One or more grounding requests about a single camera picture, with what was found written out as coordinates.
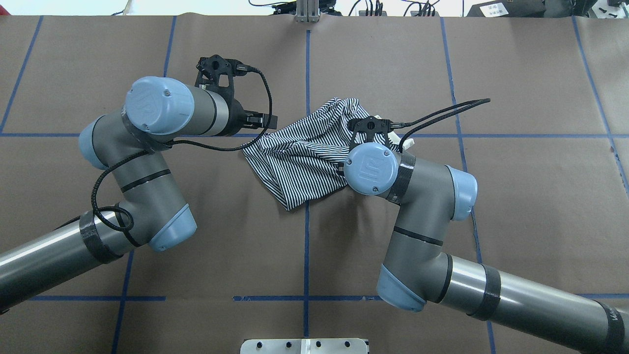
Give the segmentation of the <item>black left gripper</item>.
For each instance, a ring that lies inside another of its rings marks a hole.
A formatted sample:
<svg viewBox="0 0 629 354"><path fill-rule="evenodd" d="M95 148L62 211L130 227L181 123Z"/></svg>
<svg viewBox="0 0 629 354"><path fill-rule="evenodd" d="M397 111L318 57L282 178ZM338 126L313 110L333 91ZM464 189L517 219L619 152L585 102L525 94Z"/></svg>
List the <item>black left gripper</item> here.
<svg viewBox="0 0 629 354"><path fill-rule="evenodd" d="M242 129L277 128L277 116L244 110L234 98L234 77L245 76L248 66L219 55L199 58L195 86L208 92L214 102L214 121L204 132L209 136L231 136Z"/></svg>

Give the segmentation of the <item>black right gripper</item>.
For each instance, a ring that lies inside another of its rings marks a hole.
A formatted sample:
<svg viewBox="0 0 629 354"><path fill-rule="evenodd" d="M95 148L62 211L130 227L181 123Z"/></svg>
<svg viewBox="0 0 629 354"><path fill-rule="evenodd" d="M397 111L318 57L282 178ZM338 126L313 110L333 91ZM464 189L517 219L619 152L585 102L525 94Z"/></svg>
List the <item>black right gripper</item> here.
<svg viewBox="0 0 629 354"><path fill-rule="evenodd" d="M391 128L390 119L379 119L375 116L368 116L366 118L352 118L347 123L348 130L352 132L352 136L349 141L349 148L355 148L364 143L375 143L375 137L382 135L384 142L382 145L387 148L392 147L391 140L389 139L389 133L393 132ZM364 141L358 143L356 137L359 134L364 134ZM344 161L337 163L337 174L344 177Z"/></svg>

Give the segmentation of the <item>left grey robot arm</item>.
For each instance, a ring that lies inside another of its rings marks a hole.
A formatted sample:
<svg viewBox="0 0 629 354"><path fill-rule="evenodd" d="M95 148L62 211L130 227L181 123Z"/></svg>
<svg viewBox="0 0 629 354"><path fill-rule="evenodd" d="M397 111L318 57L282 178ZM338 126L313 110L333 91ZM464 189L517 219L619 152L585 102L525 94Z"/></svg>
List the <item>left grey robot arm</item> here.
<svg viewBox="0 0 629 354"><path fill-rule="evenodd" d="M173 78L137 79L118 110L95 119L79 135L86 161L102 171L90 194L90 210L38 239L1 256L0 304L12 307L95 267L110 264L137 247L166 251L197 230L163 152L177 144L214 151L184 135L226 137L241 129L277 127L272 111L245 110L233 79L263 72L219 55L200 58L194 85Z"/></svg>

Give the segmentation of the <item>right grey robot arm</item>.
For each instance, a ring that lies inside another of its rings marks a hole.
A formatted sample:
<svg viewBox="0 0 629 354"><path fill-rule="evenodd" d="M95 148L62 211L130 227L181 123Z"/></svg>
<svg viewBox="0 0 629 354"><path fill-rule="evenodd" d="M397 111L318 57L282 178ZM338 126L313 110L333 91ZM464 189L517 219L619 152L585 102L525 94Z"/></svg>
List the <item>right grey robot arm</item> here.
<svg viewBox="0 0 629 354"><path fill-rule="evenodd" d="M428 302L456 309L582 354L626 354L628 314L583 296L445 253L452 220L469 217L478 182L447 164L418 159L388 137L399 123L352 118L347 184L400 207L376 291L387 304L420 312Z"/></svg>

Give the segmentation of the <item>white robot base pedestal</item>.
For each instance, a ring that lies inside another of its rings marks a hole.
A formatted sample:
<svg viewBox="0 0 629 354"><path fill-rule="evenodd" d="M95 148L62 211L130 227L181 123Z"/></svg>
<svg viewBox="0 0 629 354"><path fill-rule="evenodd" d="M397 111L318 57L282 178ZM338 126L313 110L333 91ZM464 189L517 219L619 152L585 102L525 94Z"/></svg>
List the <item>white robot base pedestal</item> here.
<svg viewBox="0 0 629 354"><path fill-rule="evenodd" d="M362 338L281 338L243 341L241 354L369 354Z"/></svg>

